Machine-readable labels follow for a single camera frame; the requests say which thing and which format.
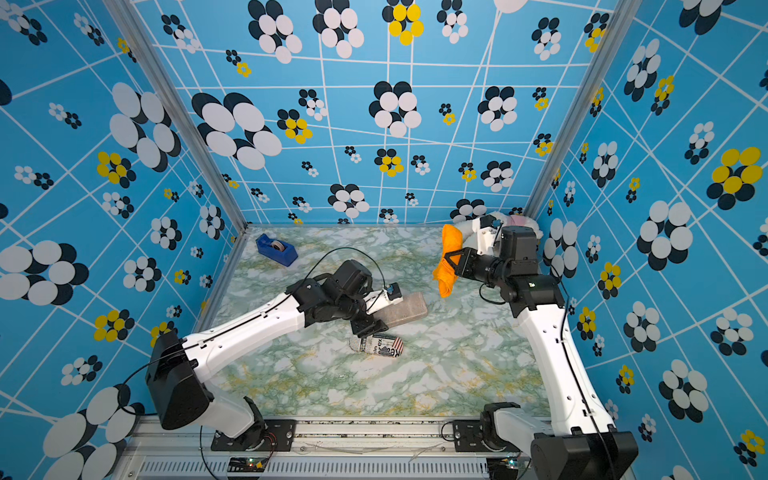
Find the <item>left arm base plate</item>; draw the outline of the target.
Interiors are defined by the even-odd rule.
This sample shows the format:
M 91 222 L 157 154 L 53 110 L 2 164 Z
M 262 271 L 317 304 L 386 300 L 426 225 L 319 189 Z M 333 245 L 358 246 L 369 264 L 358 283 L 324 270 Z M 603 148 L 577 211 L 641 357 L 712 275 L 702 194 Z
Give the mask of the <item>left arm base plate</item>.
M 238 437 L 231 438 L 216 431 L 212 451 L 222 452 L 288 452 L 295 438 L 297 421 L 266 419 L 256 422 Z

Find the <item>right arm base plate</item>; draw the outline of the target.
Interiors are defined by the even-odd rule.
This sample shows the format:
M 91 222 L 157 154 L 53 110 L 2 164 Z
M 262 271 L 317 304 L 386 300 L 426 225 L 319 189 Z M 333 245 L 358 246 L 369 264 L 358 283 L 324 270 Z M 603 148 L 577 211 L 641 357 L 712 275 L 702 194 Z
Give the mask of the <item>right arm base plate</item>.
M 460 453 L 511 453 L 521 450 L 502 440 L 494 428 L 482 420 L 453 420 L 451 422 L 455 450 Z

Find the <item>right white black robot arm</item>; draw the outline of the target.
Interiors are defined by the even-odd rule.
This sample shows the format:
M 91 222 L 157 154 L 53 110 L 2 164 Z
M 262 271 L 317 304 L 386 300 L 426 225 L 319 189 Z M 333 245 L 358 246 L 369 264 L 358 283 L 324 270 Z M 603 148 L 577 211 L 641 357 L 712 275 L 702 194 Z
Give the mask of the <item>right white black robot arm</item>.
M 566 299 L 557 281 L 538 271 L 538 238 L 527 226 L 442 229 L 434 277 L 442 296 L 458 278 L 498 289 L 512 326 L 530 344 L 549 403 L 542 421 L 512 402 L 485 405 L 480 432 L 486 448 L 516 453 L 539 479 L 619 479 L 637 458 L 633 435 L 621 432 L 594 390 L 566 327 Z

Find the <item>newspaper print eyeglass case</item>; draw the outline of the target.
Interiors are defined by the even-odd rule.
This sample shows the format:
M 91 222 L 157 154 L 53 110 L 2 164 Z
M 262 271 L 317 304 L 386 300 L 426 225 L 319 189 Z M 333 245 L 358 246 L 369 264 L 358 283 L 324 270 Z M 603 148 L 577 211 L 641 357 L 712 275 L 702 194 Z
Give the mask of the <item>newspaper print eyeglass case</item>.
M 397 358 L 404 350 L 404 343 L 398 336 L 374 334 L 365 338 L 352 336 L 349 339 L 350 348 L 357 353 Z

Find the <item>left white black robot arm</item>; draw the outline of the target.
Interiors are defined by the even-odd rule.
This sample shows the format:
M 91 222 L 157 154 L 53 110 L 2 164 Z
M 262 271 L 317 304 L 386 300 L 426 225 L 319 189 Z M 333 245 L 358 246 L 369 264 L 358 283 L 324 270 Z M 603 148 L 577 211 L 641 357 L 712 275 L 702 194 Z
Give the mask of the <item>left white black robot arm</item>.
M 161 427 L 208 427 L 238 449 L 257 447 L 267 426 L 255 402 L 220 390 L 212 378 L 270 341 L 316 323 L 346 321 L 359 338 L 385 331 L 385 322 L 375 314 L 400 303 L 403 295 L 395 283 L 375 290 L 372 281 L 366 267 L 347 260 L 334 273 L 304 278 L 227 323 L 184 338 L 161 335 L 145 368 Z

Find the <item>orange cloth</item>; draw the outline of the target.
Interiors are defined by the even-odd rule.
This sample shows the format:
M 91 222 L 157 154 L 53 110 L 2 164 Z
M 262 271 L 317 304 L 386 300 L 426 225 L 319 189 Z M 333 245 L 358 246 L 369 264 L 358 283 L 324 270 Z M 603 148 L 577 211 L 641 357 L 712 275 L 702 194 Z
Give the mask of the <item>orange cloth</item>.
M 442 252 L 440 261 L 433 271 L 433 279 L 437 282 L 441 298 L 448 298 L 458 276 L 452 261 L 461 256 L 463 248 L 462 232 L 453 225 L 444 225 L 441 232 Z

